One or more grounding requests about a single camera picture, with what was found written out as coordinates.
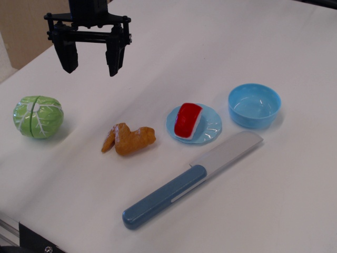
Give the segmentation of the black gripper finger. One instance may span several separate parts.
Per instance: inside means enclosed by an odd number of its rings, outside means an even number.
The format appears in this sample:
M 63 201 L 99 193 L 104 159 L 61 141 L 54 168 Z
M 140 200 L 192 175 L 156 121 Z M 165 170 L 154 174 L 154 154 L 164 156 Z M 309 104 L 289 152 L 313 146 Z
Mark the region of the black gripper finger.
M 54 41 L 54 47 L 62 68 L 67 73 L 72 73 L 78 67 L 78 53 L 76 43 L 73 41 Z
M 106 61 L 110 76 L 115 76 L 123 66 L 124 33 L 121 25 L 114 25 L 106 39 Z

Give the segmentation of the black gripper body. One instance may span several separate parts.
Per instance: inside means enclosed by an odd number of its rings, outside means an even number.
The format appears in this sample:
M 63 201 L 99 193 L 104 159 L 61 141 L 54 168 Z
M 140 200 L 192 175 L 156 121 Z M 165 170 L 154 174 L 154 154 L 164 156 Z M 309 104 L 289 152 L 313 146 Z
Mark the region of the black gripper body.
M 54 36 L 59 35 L 66 42 L 106 43 L 107 39 L 117 37 L 122 43 L 130 44 L 132 36 L 129 30 L 131 19 L 108 12 L 108 1 L 69 1 L 70 12 L 61 14 L 47 13 L 48 40 L 55 43 Z M 108 32 L 79 31 L 80 27 L 102 28 L 112 25 Z

